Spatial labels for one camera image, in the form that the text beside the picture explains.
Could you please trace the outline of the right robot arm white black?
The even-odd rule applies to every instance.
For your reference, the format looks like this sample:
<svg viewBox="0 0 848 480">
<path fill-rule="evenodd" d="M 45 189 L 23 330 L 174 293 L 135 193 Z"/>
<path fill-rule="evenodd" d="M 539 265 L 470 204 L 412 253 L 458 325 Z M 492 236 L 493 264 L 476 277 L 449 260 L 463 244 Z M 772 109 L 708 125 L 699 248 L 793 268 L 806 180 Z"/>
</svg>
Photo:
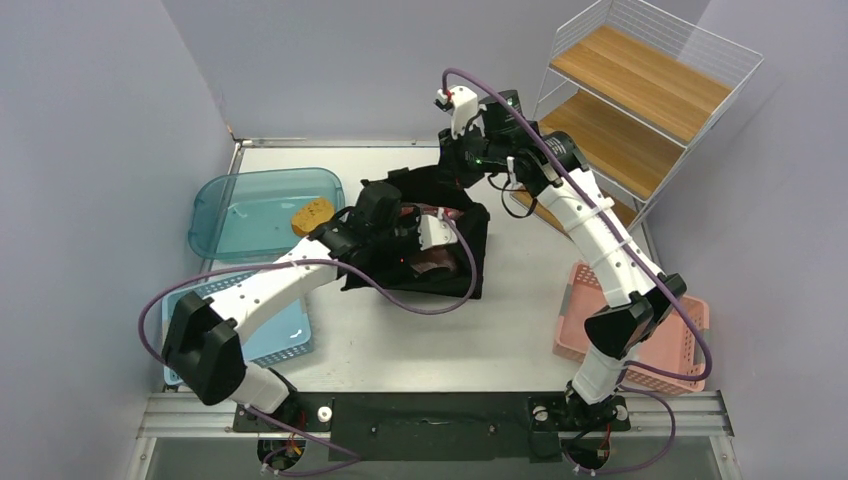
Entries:
<svg viewBox="0 0 848 480">
<path fill-rule="evenodd" d="M 614 214 L 570 136 L 541 135 L 520 111 L 516 91 L 484 99 L 466 86 L 441 88 L 436 106 L 450 114 L 439 134 L 440 168 L 468 188 L 486 174 L 507 173 L 564 227 L 598 280 L 605 306 L 589 316 L 588 351 L 565 390 L 565 413 L 577 428 L 611 421 L 629 363 L 680 305 L 686 284 L 644 254 Z"/>
</svg>

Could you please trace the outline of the black fabric grocery bag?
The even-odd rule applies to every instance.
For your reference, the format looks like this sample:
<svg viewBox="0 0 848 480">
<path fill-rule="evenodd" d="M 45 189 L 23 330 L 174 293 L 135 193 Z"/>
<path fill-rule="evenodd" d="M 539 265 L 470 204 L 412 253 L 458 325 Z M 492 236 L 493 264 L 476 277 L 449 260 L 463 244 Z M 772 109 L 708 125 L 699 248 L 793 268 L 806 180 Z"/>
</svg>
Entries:
<svg viewBox="0 0 848 480">
<path fill-rule="evenodd" d="M 400 259 L 382 257 L 377 262 L 358 263 L 357 267 L 388 290 L 428 293 L 449 297 L 462 297 L 467 293 L 472 275 L 477 275 L 471 297 L 482 297 L 483 269 L 490 214 L 485 206 L 473 201 L 464 189 L 458 189 L 438 180 L 438 166 L 415 169 L 398 169 L 387 173 L 383 180 L 362 181 L 363 190 L 357 202 L 335 214 L 344 219 L 343 224 L 363 238 L 359 228 L 357 209 L 368 206 L 394 206 L 400 203 L 421 203 L 434 207 L 460 210 L 463 215 L 455 225 L 471 249 L 468 256 L 461 244 L 447 246 L 454 256 L 457 269 L 450 272 L 440 268 L 416 275 Z"/>
</svg>

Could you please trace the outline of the pink plastic grocery bag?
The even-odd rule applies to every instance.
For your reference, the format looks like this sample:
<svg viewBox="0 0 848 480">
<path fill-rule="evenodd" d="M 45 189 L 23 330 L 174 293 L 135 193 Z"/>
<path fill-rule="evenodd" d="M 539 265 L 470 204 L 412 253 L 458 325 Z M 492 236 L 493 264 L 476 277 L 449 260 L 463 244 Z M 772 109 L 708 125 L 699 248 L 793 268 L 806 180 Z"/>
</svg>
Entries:
<svg viewBox="0 0 848 480">
<path fill-rule="evenodd" d="M 447 222 L 447 219 L 456 221 L 463 213 L 453 208 L 434 207 L 421 203 L 405 204 L 400 210 L 401 219 L 408 220 L 416 217 L 418 220 L 417 227 L 422 215 L 436 216 Z M 417 251 L 404 254 L 401 257 L 401 262 L 410 267 L 416 275 L 422 275 L 430 270 L 440 268 L 455 272 L 457 263 L 454 256 L 447 250 L 447 246 L 435 247 L 425 251 L 422 251 L 419 247 Z"/>
</svg>

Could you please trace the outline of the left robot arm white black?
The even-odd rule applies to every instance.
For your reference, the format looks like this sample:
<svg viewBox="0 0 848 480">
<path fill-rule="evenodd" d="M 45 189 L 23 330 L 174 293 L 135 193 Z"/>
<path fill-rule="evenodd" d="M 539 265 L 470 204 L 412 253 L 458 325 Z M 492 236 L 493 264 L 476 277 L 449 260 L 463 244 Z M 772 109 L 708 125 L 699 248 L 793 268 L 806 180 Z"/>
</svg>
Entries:
<svg viewBox="0 0 848 480">
<path fill-rule="evenodd" d="M 282 376 L 246 362 L 244 343 L 310 291 L 365 271 L 380 248 L 418 245 L 422 211 L 394 186 L 376 182 L 351 207 L 316 212 L 306 206 L 301 213 L 304 237 L 269 268 L 207 297 L 194 291 L 182 296 L 162 348 L 165 363 L 203 404 L 250 404 L 275 430 L 295 423 L 298 402 Z"/>
</svg>

